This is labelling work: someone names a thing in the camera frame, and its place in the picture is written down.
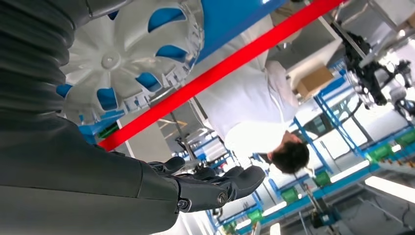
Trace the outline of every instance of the dark hair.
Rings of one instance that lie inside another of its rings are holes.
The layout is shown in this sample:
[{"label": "dark hair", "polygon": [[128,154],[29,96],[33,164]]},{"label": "dark hair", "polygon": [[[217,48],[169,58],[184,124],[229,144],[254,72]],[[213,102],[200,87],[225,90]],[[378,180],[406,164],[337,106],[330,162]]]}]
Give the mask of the dark hair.
[{"label": "dark hair", "polygon": [[286,174],[294,174],[307,166],[310,152],[304,143],[287,142],[280,151],[272,152],[273,164]]}]

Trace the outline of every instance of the person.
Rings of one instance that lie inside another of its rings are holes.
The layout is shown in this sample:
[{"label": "person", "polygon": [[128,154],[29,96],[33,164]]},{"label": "person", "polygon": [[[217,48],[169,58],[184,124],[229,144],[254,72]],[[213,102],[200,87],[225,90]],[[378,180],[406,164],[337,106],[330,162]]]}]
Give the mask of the person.
[{"label": "person", "polygon": [[[279,9],[284,9],[261,19],[201,61],[187,80],[191,81],[283,21],[287,7]],[[281,43],[289,43],[299,34]],[[265,52],[256,57],[204,90],[197,99],[212,128],[237,157],[259,153],[283,173],[293,174],[309,161],[307,146],[287,132],[299,102],[286,80],[286,70],[277,61],[267,61],[267,56]]]}]

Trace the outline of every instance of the white shirt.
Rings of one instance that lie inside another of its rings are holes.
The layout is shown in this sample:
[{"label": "white shirt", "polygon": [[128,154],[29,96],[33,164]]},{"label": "white shirt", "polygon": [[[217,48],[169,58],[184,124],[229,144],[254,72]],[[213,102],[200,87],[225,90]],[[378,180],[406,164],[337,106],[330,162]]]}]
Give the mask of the white shirt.
[{"label": "white shirt", "polygon": [[[263,18],[197,64],[188,80],[272,27],[271,18]],[[298,109],[285,69],[276,61],[266,63],[267,55],[256,57],[197,96],[213,129],[237,156],[275,149]]]}]

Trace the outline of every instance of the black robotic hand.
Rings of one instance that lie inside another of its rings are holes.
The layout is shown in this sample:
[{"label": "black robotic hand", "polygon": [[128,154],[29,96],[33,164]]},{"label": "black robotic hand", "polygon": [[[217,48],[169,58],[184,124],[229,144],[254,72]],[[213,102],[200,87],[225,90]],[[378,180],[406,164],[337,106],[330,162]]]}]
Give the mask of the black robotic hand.
[{"label": "black robotic hand", "polygon": [[166,163],[149,164],[160,176],[177,184],[179,189],[177,210],[182,212],[220,208],[227,202],[250,195],[265,178],[265,173],[257,166],[251,166],[246,170],[237,166],[219,177],[208,168],[194,175],[173,176],[173,173],[184,166],[184,159],[180,157],[172,158]]}]

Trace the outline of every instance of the red bar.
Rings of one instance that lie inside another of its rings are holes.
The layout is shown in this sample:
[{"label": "red bar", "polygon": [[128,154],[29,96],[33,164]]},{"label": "red bar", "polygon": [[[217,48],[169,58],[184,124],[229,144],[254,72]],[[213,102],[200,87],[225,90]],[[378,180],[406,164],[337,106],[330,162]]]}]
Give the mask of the red bar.
[{"label": "red bar", "polygon": [[206,71],[186,86],[182,87],[170,97],[161,101],[150,110],[128,123],[124,128],[114,132],[108,138],[99,143],[100,146],[110,151],[147,128],[160,118],[177,109],[192,97],[230,74],[235,69],[251,61],[279,42],[315,21],[318,17],[326,14],[331,9],[340,5],[344,0],[314,0],[309,6],[303,8],[289,17],[281,24],[275,26],[252,43],[235,52],[226,60]]}]

